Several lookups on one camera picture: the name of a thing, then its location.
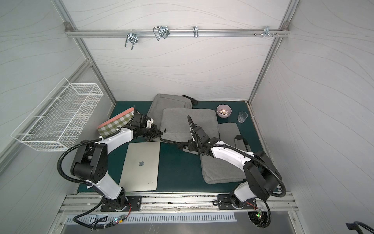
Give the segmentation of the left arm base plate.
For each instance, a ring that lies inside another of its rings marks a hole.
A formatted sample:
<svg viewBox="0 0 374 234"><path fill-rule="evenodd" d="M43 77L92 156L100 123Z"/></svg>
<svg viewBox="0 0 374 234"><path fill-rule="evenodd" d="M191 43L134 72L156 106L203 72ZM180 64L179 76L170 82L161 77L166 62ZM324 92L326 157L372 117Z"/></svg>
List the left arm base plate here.
<svg viewBox="0 0 374 234"><path fill-rule="evenodd" d="M141 196L126 196L126 203L124 205L115 205L113 202L104 201L101 205L101 212L128 212L140 211L142 197Z"/></svg>

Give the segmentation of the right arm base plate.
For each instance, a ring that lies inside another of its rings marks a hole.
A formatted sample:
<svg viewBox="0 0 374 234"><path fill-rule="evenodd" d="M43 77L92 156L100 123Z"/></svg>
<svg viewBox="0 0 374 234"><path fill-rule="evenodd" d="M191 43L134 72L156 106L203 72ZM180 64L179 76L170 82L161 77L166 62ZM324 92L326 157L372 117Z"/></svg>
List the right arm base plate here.
<svg viewBox="0 0 374 234"><path fill-rule="evenodd" d="M213 205L219 210L256 210L257 203L255 199L240 201L234 195L219 194L217 199L213 201Z"/></svg>

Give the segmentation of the grey zippered laptop bag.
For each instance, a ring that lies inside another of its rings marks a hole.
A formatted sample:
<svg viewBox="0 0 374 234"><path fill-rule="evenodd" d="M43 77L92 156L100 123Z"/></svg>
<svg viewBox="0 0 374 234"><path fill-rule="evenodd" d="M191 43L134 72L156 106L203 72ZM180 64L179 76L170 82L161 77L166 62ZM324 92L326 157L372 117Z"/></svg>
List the grey zippered laptop bag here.
<svg viewBox="0 0 374 234"><path fill-rule="evenodd" d="M182 95L157 94L150 106L147 116L154 120L154 124L160 127L162 113L167 108L188 108L197 105L198 101L192 97Z"/></svg>

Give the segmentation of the silver apple laptop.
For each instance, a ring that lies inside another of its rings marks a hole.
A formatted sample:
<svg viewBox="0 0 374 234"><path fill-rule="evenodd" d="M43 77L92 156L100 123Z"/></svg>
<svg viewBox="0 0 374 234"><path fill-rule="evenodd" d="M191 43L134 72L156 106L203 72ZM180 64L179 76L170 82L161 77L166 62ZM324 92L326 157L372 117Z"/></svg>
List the silver apple laptop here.
<svg viewBox="0 0 374 234"><path fill-rule="evenodd" d="M119 185L130 192L157 189L160 142L130 143Z"/></svg>

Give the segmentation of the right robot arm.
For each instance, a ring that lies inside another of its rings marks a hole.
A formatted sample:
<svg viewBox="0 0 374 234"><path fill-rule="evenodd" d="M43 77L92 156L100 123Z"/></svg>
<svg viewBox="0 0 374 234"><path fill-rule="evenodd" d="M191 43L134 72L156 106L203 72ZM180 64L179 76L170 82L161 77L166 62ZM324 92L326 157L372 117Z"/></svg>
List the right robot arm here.
<svg viewBox="0 0 374 234"><path fill-rule="evenodd" d="M233 208L241 209L248 200L255 198L267 201L270 196L285 196L282 177L267 154L244 151L217 137L209 137L202 127L194 123L190 124L189 131L191 138L184 145L205 161L203 170L212 171L211 178L240 172L242 183L229 195Z"/></svg>

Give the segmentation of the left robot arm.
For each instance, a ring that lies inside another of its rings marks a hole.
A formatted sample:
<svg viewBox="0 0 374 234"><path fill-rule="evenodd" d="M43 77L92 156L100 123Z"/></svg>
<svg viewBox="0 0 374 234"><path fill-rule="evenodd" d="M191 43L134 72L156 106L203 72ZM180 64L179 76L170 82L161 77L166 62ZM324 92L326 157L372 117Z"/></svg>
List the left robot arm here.
<svg viewBox="0 0 374 234"><path fill-rule="evenodd" d="M99 141L78 147L71 166L71 174L88 183L103 198L103 203L116 211L126 208L128 200L123 187L116 183L108 173L108 155L116 148L137 137L152 140L163 133L154 124L153 119L134 113L128 123L111 122L113 131L100 134Z"/></svg>

